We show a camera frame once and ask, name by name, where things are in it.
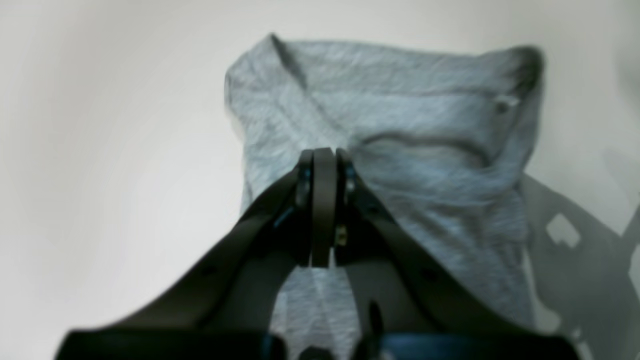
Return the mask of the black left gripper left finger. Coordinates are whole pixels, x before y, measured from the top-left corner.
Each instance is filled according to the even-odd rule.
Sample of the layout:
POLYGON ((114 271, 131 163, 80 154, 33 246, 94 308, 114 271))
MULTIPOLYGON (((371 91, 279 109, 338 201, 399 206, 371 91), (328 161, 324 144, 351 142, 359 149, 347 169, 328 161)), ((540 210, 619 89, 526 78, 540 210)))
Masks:
POLYGON ((116 323, 71 331, 57 360, 285 360, 269 326, 278 292, 312 252, 314 152, 268 187, 174 285, 116 323))

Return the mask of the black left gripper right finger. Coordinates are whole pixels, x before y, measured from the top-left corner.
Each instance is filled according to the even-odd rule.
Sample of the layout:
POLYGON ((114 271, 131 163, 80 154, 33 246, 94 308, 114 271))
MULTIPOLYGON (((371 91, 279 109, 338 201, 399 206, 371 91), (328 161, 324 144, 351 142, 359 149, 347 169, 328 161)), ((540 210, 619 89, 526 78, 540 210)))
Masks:
POLYGON ((330 257, 365 306, 355 360, 576 360, 482 304, 412 239, 359 178, 348 153, 311 151, 311 266, 330 257))

